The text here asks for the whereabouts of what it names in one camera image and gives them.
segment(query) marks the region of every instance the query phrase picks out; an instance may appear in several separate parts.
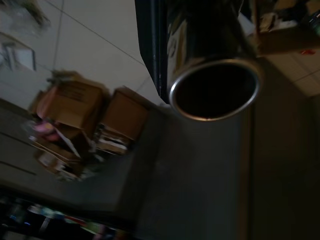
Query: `cardboard box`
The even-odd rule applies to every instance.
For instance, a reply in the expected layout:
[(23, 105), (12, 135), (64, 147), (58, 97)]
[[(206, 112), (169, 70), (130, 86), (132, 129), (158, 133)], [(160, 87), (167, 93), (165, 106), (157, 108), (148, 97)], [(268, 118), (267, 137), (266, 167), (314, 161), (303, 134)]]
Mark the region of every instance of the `cardboard box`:
[[(297, 26), (271, 32), (260, 32), (261, 16), (259, 12), (262, 7), (260, 4), (261, 1), (259, 0), (253, 0), (252, 2), (252, 15), (255, 25), (254, 41), (257, 44), (258, 56), (320, 48), (320, 37), (310, 29), (302, 29)], [(292, 0), (281, 0), (275, 6), (279, 10), (292, 5)]]
[(100, 106), (102, 90), (79, 81), (67, 81), (59, 85), (45, 117), (56, 122), (82, 128)]
[[(41, 138), (33, 144), (66, 163), (79, 161), (88, 153), (91, 138), (99, 122), (104, 97), (99, 87), (78, 81), (81, 79), (78, 74), (68, 77), (75, 81), (66, 81), (59, 85), (44, 115), (54, 123), (66, 147)], [(40, 93), (35, 98), (29, 109), (31, 114), (37, 115), (37, 105), (44, 95), (45, 93)]]
[(148, 116), (141, 104), (116, 91), (101, 123), (105, 129), (137, 140)]

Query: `pile of boxes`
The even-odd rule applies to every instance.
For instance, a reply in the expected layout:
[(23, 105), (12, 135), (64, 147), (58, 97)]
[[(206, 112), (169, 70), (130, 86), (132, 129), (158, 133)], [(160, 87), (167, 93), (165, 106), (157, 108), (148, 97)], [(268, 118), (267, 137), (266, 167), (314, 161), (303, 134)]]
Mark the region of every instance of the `pile of boxes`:
[(50, 129), (49, 137), (36, 132), (30, 138), (39, 149), (34, 157), (44, 168), (77, 179), (99, 151), (127, 153), (148, 116), (143, 104), (121, 89), (110, 99), (103, 88), (75, 72), (55, 72), (51, 81), (29, 109), (37, 126)]

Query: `pink object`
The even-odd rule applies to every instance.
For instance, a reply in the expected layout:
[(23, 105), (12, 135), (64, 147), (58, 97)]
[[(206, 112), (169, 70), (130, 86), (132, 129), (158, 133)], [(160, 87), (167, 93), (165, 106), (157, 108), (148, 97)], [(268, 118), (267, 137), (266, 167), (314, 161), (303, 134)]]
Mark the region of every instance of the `pink object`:
[(44, 119), (46, 117), (48, 108), (54, 99), (56, 93), (58, 91), (58, 86), (53, 86), (39, 101), (38, 106), (36, 108), (36, 114), (39, 118)]
[(46, 121), (36, 124), (33, 129), (41, 134), (49, 134), (55, 130), (54, 126)]

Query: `clutter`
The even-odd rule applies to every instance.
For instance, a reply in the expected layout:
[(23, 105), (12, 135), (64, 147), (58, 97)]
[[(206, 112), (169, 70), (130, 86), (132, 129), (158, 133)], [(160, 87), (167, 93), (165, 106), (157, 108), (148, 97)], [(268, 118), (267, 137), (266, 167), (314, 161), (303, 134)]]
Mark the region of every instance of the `clutter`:
[(48, 81), (49, 89), (40, 92), (29, 108), (34, 119), (22, 128), (39, 149), (36, 161), (59, 180), (95, 176), (104, 161), (97, 150), (124, 155), (138, 139), (148, 104), (132, 90), (116, 89), (100, 120), (108, 102), (102, 88), (76, 72), (53, 72)]
[(101, 162), (89, 150), (103, 106), (103, 91), (80, 78), (75, 73), (55, 72), (48, 91), (40, 92), (30, 106), (34, 120), (22, 126), (40, 150), (35, 159), (64, 181), (94, 176), (86, 165)]
[(260, 56), (320, 48), (317, 0), (254, 0), (254, 42)]
[(3, 0), (1, 29), (39, 37), (50, 26), (36, 0)]
[(116, 91), (101, 120), (96, 148), (115, 155), (128, 151), (137, 140), (148, 116), (148, 110), (120, 91)]
[(1, 32), (0, 54), (3, 57), (4, 64), (12, 71), (17, 71), (22, 66), (32, 71), (36, 70), (35, 51), (15, 38)]

